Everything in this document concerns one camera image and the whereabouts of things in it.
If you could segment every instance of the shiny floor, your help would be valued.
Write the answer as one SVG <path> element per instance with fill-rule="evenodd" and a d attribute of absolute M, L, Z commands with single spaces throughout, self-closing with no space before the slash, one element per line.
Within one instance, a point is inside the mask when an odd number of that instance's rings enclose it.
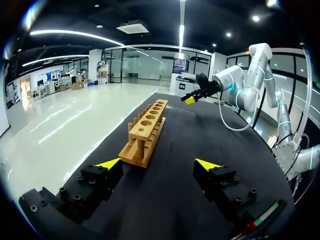
<path fill-rule="evenodd" d="M 159 82 L 138 79 L 134 84 L 69 89 L 40 100 L 24 99 L 10 108 L 11 128 L 0 138 L 0 176 L 10 197 L 17 203 L 25 192 L 42 187 L 56 194 L 145 99 L 155 92 L 169 94 L 166 83 Z"/>

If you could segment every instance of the computer monitor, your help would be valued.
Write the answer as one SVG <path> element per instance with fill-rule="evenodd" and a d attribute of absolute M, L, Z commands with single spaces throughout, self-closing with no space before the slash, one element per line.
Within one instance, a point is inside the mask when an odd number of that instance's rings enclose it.
<path fill-rule="evenodd" d="M 38 86 L 41 86 L 44 84 L 44 80 L 42 79 L 42 80 L 38 81 L 37 83 L 38 83 Z"/>

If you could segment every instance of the robotic arm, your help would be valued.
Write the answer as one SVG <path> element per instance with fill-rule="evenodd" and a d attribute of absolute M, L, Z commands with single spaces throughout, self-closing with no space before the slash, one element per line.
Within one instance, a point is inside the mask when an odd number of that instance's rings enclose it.
<path fill-rule="evenodd" d="M 314 169 L 320 160 L 320 145 L 312 149 L 300 151 L 294 142 L 288 107 L 285 102 L 284 93 L 275 83 L 269 60 L 272 58 L 272 50 L 266 43 L 254 44 L 249 47 L 252 57 L 247 78 L 240 66 L 234 65 L 212 76 L 208 81 L 205 74 L 196 76 L 200 89 L 181 97 L 186 104 L 196 103 L 200 98 L 206 98 L 218 92 L 230 90 L 229 102 L 233 106 L 246 112 L 254 112 L 255 119 L 260 89 L 264 83 L 267 103 L 270 108 L 278 108 L 278 139 L 279 144 L 272 150 L 276 160 L 281 166 L 288 179 L 296 177 L 299 173 Z M 220 116 L 223 124 L 233 131 L 246 130 L 251 122 L 244 128 L 233 129 L 223 119 L 221 105 L 219 104 Z"/>

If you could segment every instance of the ceiling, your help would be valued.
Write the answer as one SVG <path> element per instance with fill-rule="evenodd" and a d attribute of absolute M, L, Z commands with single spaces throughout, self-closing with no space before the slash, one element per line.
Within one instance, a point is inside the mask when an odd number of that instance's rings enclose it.
<path fill-rule="evenodd" d="M 254 22 L 253 15 L 258 15 L 260 21 Z M 126 34 L 116 29 L 132 20 L 143 21 L 149 33 Z M 96 28 L 97 25 L 103 25 L 103 28 Z M 98 35 L 125 45 L 178 46 L 179 27 L 179 0 L 50 0 L 29 32 L 70 30 Z M 298 48 L 300 42 L 291 19 L 280 9 L 266 7 L 265 0 L 186 0 L 184 27 L 184 47 L 225 55 L 247 51 L 249 45 L 256 43 L 265 42 L 272 48 Z M 17 33 L 12 59 L 16 77 L 41 66 L 40 62 L 22 67 L 22 64 L 37 59 L 83 55 L 89 54 L 91 49 L 117 46 L 86 36 L 61 33 L 31 36 L 29 32 L 20 30 Z"/>

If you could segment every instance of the black tablecloth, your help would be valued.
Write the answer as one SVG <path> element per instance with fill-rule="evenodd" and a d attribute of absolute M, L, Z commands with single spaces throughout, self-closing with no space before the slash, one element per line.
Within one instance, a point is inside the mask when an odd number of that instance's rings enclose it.
<path fill-rule="evenodd" d="M 65 184 L 68 188 L 80 169 L 118 157 L 128 141 L 128 122 L 157 99 L 196 113 L 166 108 L 162 133 L 146 169 L 123 163 L 123 177 L 109 201 L 100 204 L 82 225 L 106 239 L 170 240 L 226 239 L 233 228 L 214 202 L 208 202 L 193 177 L 195 158 L 228 164 L 260 199 L 271 194 L 287 202 L 280 217 L 269 227 L 273 233 L 288 220 L 294 209 L 287 180 L 271 151 L 252 128 L 228 130 L 219 107 L 207 102 L 185 105 L 179 97 L 155 93 L 130 114 L 85 160 Z M 233 128 L 247 123 L 223 107 L 225 121 Z"/>

